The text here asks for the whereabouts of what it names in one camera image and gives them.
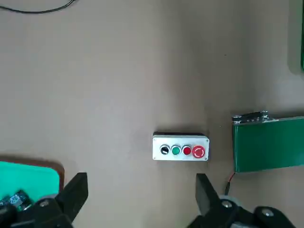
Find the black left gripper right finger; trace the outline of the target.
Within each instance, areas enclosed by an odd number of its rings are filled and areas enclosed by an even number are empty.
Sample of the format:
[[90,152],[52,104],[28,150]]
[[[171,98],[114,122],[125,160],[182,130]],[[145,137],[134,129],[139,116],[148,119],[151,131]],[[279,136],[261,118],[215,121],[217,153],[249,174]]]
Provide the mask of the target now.
[[258,206],[253,212],[227,197],[221,198],[206,174],[196,175],[195,199],[200,214],[189,228],[294,228],[276,208]]

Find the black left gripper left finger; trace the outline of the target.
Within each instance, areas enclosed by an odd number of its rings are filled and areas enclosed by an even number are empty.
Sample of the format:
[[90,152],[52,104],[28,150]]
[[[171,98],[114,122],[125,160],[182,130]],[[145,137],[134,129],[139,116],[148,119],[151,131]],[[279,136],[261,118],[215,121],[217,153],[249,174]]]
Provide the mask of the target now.
[[24,211],[12,205],[0,207],[2,228],[71,228],[88,198],[86,172],[77,173],[54,198],[37,201]]

